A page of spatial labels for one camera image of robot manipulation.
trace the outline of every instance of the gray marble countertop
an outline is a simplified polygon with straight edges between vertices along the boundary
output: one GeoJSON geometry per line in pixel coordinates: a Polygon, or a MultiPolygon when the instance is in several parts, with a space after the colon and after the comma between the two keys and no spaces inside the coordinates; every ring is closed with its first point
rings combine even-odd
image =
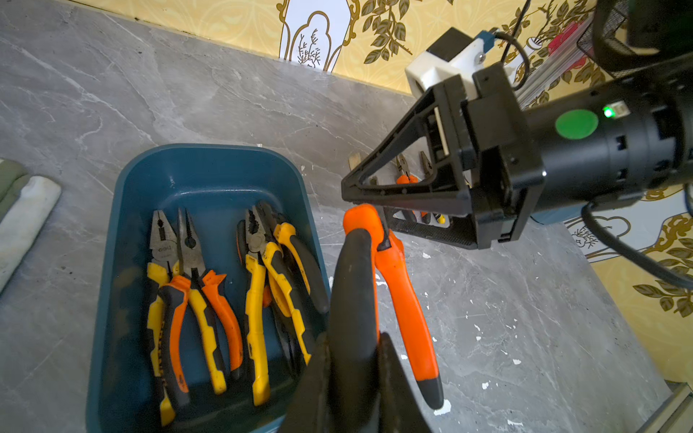
{"type": "MultiPolygon", "coordinates": [[[[0,295],[0,430],[79,432],[112,191],[129,160],[173,142],[276,150],[303,171],[332,275],[347,157],[414,101],[63,3],[1,5],[0,157],[63,193],[0,295]]],[[[450,402],[436,415],[414,392],[434,431],[634,432],[669,395],[561,225],[484,251],[402,239],[450,402]]],[[[379,289],[381,326],[404,353],[379,289]]]]}

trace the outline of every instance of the white towel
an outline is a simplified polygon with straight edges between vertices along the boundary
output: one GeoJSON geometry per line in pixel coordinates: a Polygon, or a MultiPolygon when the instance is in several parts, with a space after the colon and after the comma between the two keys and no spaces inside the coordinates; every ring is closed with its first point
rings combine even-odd
{"type": "Polygon", "coordinates": [[[32,176],[0,222],[0,292],[43,227],[60,196],[60,185],[32,176]]]}

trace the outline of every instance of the green circular sticker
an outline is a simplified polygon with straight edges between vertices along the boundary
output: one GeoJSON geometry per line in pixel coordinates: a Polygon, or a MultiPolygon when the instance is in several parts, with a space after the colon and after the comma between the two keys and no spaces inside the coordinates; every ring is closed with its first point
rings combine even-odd
{"type": "Polygon", "coordinates": [[[599,126],[599,117],[588,109],[572,109],[556,119],[556,132],[564,139],[589,137],[599,126]]]}

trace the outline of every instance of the black cylindrical motor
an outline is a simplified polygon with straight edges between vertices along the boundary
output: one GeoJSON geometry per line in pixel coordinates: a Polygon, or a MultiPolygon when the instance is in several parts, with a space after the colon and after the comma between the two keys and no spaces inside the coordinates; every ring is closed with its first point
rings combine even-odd
{"type": "Polygon", "coordinates": [[[534,210],[693,179],[691,71],[693,55],[686,55],[527,110],[527,124],[546,169],[534,210]],[[604,108],[614,105],[621,110],[611,110],[607,117],[604,108]],[[628,114],[623,115],[623,107],[628,114]],[[556,120],[576,109],[596,114],[598,126],[586,138],[567,139],[559,134],[556,120]]]}

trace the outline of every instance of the black and yellow pliers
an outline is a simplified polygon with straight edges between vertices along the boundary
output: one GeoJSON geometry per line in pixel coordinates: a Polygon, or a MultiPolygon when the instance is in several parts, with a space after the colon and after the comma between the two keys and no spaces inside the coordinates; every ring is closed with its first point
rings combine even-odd
{"type": "Polygon", "coordinates": [[[170,283],[179,274],[178,241],[175,232],[163,211],[154,211],[152,231],[149,239],[152,261],[147,264],[149,300],[147,313],[147,349],[154,373],[154,393],[159,405],[161,426],[165,427],[175,418],[168,392],[164,386],[159,361],[161,327],[164,321],[164,300],[159,296],[159,288],[170,283]]]}
{"type": "Polygon", "coordinates": [[[260,219],[266,224],[266,229],[274,236],[274,241],[284,246],[296,262],[315,309],[321,314],[327,313],[330,309],[330,299],[320,266],[313,253],[297,236],[296,228],[265,200],[257,202],[256,209],[260,219]]]}
{"type": "Polygon", "coordinates": [[[262,405],[270,397],[269,373],[267,371],[267,351],[262,322],[263,291],[266,274],[270,276],[272,296],[281,314],[290,317],[301,353],[306,364],[310,361],[315,347],[313,330],[307,320],[303,301],[297,285],[283,260],[281,247],[274,241],[260,218],[258,209],[253,206],[246,210],[245,219],[237,229],[238,254],[245,262],[249,273],[249,288],[246,296],[245,314],[247,323],[247,343],[253,382],[253,401],[262,405]]]}

